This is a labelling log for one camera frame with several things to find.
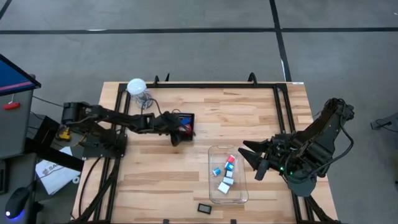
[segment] gray floor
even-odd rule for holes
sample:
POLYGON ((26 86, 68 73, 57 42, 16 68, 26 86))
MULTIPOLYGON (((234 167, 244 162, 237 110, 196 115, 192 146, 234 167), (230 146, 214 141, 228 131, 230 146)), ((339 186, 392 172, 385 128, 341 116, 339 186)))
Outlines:
MULTIPOLYGON (((398 27, 395 0, 278 0, 282 27, 398 27)), ((264 0, 13 0, 0 30, 272 27, 264 0)), ((398 220, 396 133, 370 122, 398 111, 398 32, 284 33, 293 81, 305 82, 313 112, 331 97, 355 106, 346 128, 353 150, 328 173, 339 219, 345 223, 398 220)), ((104 81, 283 81, 274 33, 0 35, 0 53, 43 87, 35 95, 62 103, 97 103, 104 81)), ((60 110, 34 101, 32 110, 60 119, 60 110)), ((348 142, 340 136, 338 152, 348 142)), ((76 194, 70 184, 54 197, 43 192, 38 223, 69 219, 76 194)))

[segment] wooden table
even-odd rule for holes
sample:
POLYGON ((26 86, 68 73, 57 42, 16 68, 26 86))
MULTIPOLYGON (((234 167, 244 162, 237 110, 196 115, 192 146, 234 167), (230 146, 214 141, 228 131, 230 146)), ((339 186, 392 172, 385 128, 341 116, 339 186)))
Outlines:
MULTIPOLYGON (((100 105, 114 109, 118 85, 118 82, 104 83, 100 105)), ((313 121, 305 87, 293 83, 287 86, 296 129, 303 130, 313 121)), ((238 223, 295 223, 290 190, 273 170, 259 182, 249 164, 245 164, 249 200, 244 204, 216 205, 209 199, 209 147, 242 146, 243 140, 262 141, 280 133, 272 89, 154 88, 150 93, 162 111, 177 108, 195 113, 197 135, 193 142, 173 147, 168 136, 127 132, 128 147, 119 170, 112 223, 161 223, 165 218, 171 223, 229 223, 231 219, 238 223), (213 206, 211 215, 197 212, 198 203, 213 206)), ((283 97, 280 101, 285 115, 283 97)), ((147 112, 159 113, 155 105, 147 112)), ((129 114, 138 113, 139 107, 132 101, 129 114)), ((94 161, 85 162, 73 209, 75 217, 82 183, 94 161)), ((97 194, 102 166, 103 159, 88 180, 83 208, 97 194)), ((337 219, 327 178, 318 178, 312 195, 326 214, 337 219)), ((101 219, 107 202, 105 195, 101 219)), ((305 218, 302 199, 300 203, 305 218)))

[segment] monitor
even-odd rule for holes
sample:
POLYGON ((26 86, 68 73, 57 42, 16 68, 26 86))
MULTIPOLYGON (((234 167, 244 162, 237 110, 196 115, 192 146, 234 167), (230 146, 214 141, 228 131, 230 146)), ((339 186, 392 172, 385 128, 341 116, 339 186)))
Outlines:
POLYGON ((0 54, 0 96, 40 88, 42 85, 0 54))

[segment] blue screen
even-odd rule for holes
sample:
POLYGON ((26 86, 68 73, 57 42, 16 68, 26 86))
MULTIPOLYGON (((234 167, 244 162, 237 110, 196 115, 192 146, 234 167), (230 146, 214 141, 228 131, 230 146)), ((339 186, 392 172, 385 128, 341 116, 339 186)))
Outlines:
POLYGON ((33 86, 35 86, 35 83, 32 83, 8 64, 0 61, 0 94, 10 91, 24 91, 25 89, 32 89, 33 86))

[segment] transparent bin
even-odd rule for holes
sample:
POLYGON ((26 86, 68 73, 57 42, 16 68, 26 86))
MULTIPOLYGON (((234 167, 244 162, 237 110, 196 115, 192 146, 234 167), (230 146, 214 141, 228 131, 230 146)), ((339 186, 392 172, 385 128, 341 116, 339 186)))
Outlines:
POLYGON ((234 204, 245 203, 249 199, 246 187, 246 176, 244 174, 244 158, 238 152, 237 146, 211 146, 209 148, 209 197, 213 203, 234 204), (227 194, 218 190, 218 186, 225 176, 225 164, 229 155, 235 157, 233 179, 234 184, 229 188, 227 194), (214 176, 215 168, 221 169, 221 174, 214 176))

